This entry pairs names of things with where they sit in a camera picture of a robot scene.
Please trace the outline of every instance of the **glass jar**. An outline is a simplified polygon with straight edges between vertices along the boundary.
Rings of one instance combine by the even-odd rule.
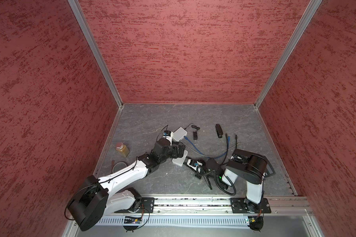
[[[129,154],[128,147],[122,142],[116,143],[116,150],[124,157],[127,157]]]

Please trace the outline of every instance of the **pink lid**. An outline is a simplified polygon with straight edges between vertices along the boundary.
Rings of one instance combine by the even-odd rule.
[[[116,148],[117,149],[120,149],[120,148],[122,148],[123,147],[123,143],[122,142],[118,142],[118,143],[116,143]]]

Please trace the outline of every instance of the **red wall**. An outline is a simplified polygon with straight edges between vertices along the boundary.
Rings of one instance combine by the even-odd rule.
[[[323,0],[260,110],[325,235],[356,237],[356,0]]]
[[[124,102],[254,103],[309,0],[80,0]]]
[[[117,107],[65,0],[0,0],[0,236],[60,237]]]

